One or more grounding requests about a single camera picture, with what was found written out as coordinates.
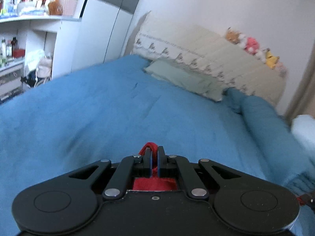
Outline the blue bed sheet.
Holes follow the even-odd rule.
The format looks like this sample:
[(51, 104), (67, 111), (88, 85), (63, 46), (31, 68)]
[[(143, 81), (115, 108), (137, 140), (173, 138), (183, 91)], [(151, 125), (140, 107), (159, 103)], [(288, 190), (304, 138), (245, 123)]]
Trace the blue bed sheet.
[(23, 189), (147, 142), (191, 162), (208, 158), (270, 181), (241, 115), (145, 73), (136, 55), (57, 78), (1, 105), (1, 235)]

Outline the pink ribbed container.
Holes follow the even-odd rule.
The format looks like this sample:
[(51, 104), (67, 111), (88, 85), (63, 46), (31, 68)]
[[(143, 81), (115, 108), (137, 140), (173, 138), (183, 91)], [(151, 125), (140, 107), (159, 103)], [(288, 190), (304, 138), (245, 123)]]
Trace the pink ribbed container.
[(62, 15), (72, 17), (75, 13), (78, 0), (60, 0)]

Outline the white wardrobe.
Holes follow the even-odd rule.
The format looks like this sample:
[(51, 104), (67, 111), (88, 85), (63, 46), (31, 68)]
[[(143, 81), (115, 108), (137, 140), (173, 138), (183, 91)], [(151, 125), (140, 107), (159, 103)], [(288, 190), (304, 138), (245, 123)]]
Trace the white wardrobe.
[(139, 0), (86, 0), (72, 71), (120, 57)]

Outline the brown teddy bear on shelf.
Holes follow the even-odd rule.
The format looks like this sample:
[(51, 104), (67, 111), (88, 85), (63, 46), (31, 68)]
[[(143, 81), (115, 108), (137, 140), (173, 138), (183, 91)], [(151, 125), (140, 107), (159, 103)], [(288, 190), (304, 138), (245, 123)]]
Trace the brown teddy bear on shelf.
[(51, 1), (48, 4), (49, 15), (51, 16), (62, 16), (62, 6), (60, 0)]

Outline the cream quilted headboard cover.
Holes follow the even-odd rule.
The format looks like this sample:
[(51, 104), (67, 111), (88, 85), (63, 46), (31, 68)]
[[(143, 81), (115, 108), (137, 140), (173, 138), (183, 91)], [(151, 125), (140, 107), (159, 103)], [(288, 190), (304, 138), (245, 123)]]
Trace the cream quilted headboard cover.
[(126, 53), (149, 60), (173, 61), (216, 78), (277, 106), (286, 87), (286, 69), (270, 69), (265, 52), (247, 53), (221, 35), (196, 25), (183, 25), (147, 13), (131, 32)]

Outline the white shelf unit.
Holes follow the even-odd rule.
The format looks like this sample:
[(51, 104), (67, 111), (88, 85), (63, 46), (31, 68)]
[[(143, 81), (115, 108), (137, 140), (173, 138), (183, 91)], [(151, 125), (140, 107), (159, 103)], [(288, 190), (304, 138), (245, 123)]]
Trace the white shelf unit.
[(28, 74), (28, 61), (38, 51), (52, 56), (51, 79), (72, 71), (81, 21), (63, 16), (20, 16), (1, 19), (1, 39), (17, 39), (25, 50), (22, 58), (1, 63), (1, 103), (22, 93), (21, 77)]

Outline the sage green pillow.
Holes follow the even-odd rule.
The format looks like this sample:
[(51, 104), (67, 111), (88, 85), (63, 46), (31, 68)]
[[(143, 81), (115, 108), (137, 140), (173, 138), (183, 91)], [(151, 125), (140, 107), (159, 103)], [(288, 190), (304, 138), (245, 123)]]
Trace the sage green pillow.
[(156, 79), (167, 81), (199, 96), (215, 102), (223, 99), (221, 83), (210, 75), (190, 70), (186, 66), (169, 60), (155, 60), (144, 71)]

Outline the pink plush toy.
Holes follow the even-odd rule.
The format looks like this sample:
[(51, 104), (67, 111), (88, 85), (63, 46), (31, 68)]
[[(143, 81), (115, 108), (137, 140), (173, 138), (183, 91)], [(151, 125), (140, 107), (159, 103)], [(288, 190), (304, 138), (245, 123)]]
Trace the pink plush toy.
[(245, 51), (251, 55), (255, 55), (259, 50), (259, 43), (253, 37), (248, 37), (245, 45)]

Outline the white plush toy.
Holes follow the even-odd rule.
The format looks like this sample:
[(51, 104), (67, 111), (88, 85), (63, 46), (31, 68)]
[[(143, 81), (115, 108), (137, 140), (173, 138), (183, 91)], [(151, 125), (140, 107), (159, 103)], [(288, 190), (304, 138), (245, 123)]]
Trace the white plush toy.
[(246, 45), (247, 45), (247, 36), (245, 35), (245, 34), (240, 34), (239, 36), (238, 36), (238, 40), (239, 40), (239, 42), (238, 42), (238, 47), (240, 47), (241, 49), (245, 49), (246, 48)]

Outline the brown plush toy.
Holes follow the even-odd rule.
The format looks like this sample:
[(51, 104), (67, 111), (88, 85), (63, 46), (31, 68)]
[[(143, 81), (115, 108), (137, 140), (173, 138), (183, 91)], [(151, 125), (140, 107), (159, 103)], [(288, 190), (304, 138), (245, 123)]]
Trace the brown plush toy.
[(225, 39), (233, 44), (238, 44), (240, 42), (241, 33), (228, 28), (225, 34)]

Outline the folded teal blanket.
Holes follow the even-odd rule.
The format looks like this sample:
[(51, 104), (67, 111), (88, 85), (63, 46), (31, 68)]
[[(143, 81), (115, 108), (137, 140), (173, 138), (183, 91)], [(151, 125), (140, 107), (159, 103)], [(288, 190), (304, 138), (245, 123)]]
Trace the folded teal blanket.
[(314, 158), (298, 143), (289, 126), (266, 100), (234, 88), (224, 103), (241, 115), (267, 165), (266, 177), (297, 195), (314, 191)]

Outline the yellow plush toy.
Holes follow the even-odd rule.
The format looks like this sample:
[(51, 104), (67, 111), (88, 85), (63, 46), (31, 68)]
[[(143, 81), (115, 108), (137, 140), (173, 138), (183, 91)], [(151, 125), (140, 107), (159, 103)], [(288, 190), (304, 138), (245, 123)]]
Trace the yellow plush toy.
[(277, 65), (280, 57), (279, 56), (274, 56), (270, 49), (266, 49), (265, 52), (265, 64), (270, 68), (270, 69), (275, 69), (275, 66)]

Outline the red clothing garment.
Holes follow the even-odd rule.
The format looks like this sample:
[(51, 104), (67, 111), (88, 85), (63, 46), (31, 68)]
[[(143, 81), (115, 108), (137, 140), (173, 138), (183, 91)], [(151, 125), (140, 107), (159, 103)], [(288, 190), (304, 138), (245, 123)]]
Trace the red clothing garment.
[(134, 191), (175, 191), (177, 190), (176, 180), (173, 178), (160, 178), (158, 176), (158, 145), (153, 142), (147, 142), (139, 154), (144, 155), (145, 151), (150, 149), (152, 152), (152, 175), (150, 178), (136, 178), (133, 183)]

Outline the white bag under shelf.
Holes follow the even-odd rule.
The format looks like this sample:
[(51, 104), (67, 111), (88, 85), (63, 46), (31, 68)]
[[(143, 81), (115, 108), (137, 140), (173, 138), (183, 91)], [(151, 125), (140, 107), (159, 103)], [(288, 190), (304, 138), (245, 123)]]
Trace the white bag under shelf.
[(52, 75), (53, 55), (37, 50), (25, 58), (24, 77), (30, 87), (47, 83)]

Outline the red box on shelf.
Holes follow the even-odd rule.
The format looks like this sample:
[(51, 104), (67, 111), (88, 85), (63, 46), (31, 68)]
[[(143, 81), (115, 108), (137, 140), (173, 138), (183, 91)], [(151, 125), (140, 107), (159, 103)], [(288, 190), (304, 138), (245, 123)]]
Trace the red box on shelf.
[(23, 58), (25, 56), (25, 50), (24, 49), (16, 49), (12, 51), (12, 57), (17, 58)]

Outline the white folded duvet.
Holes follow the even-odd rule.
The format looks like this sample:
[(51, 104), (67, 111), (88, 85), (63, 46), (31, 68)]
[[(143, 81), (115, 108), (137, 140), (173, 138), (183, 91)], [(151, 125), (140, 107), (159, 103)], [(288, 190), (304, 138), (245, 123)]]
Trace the white folded duvet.
[(298, 115), (292, 121), (291, 133), (309, 156), (314, 158), (315, 124), (314, 118), (308, 114)]

